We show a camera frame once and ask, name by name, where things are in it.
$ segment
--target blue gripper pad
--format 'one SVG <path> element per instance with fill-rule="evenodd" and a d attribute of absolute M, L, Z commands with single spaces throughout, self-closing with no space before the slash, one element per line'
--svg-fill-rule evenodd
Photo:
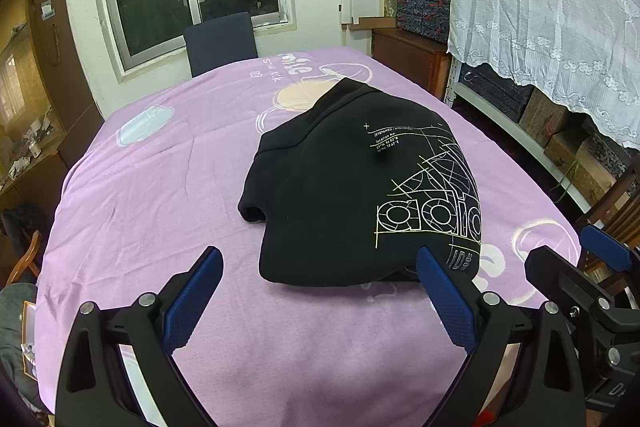
<path fill-rule="evenodd" d="M 184 347 L 189 341 L 222 279 L 222 271 L 222 254 L 214 248 L 167 310 L 164 316 L 162 347 L 168 354 L 178 347 Z"/>
<path fill-rule="evenodd" d="M 476 347 L 474 314 L 442 266 L 427 247 L 418 250 L 416 267 L 420 282 L 436 308 L 451 342 L 471 353 Z"/>
<path fill-rule="evenodd" d="M 580 245 L 607 263 L 616 272 L 631 269 L 629 249 L 593 225 L 588 225 L 580 230 Z"/>

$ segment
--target white curtain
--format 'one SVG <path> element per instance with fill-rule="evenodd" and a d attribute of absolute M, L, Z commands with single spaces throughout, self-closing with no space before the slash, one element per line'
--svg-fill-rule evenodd
<path fill-rule="evenodd" d="M 640 149 L 640 0 L 451 0 L 449 51 Z"/>

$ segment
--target shelf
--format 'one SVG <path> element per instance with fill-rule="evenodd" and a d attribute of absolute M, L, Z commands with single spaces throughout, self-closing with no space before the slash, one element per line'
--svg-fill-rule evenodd
<path fill-rule="evenodd" d="M 530 137 L 522 127 L 517 123 L 510 120 L 501 111 L 496 109 L 493 105 L 487 102 L 480 95 L 473 92 L 460 82 L 456 82 L 453 87 L 454 92 L 464 98 L 468 103 L 479 109 L 491 120 L 502 127 L 508 134 L 510 134 L 520 145 L 522 145 L 549 173 L 557 180 L 562 180 L 562 187 L 566 189 L 569 196 L 580 207 L 580 210 L 587 212 L 590 210 L 591 205 L 584 196 L 580 194 L 580 191 L 567 179 L 562 171 L 556 167 L 556 165 L 545 156 L 545 150 L 540 147 L 540 144 Z"/>

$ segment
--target purple bedsheet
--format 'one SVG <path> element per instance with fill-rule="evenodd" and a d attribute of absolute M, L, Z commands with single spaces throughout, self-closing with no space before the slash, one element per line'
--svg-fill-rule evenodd
<path fill-rule="evenodd" d="M 335 48 L 231 64 L 111 115 L 69 173 L 38 283 L 37 369 L 52 411 L 78 306 L 129 305 L 215 245 L 224 277 L 174 357 L 218 425 L 422 425 L 465 358 L 422 287 L 269 283 L 258 273 L 264 225 L 236 209 L 260 133 L 344 76 L 449 123 L 479 189 L 482 290 L 536 307 L 526 253 L 548 244 L 577 262 L 577 237 L 542 190 L 478 129 L 378 62 Z M 159 128 L 143 138 L 148 126 Z"/>

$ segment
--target white wall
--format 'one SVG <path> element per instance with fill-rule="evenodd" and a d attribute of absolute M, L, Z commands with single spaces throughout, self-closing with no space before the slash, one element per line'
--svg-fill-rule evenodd
<path fill-rule="evenodd" d="M 191 78 L 186 51 L 178 50 L 145 67 L 135 78 L 118 83 L 100 28 L 96 0 L 66 2 L 84 74 L 105 117 L 127 103 Z M 260 56 L 340 46 L 343 42 L 364 50 L 370 44 L 367 36 L 342 35 L 338 16 L 340 0 L 294 0 L 294 4 L 296 29 L 256 35 Z"/>

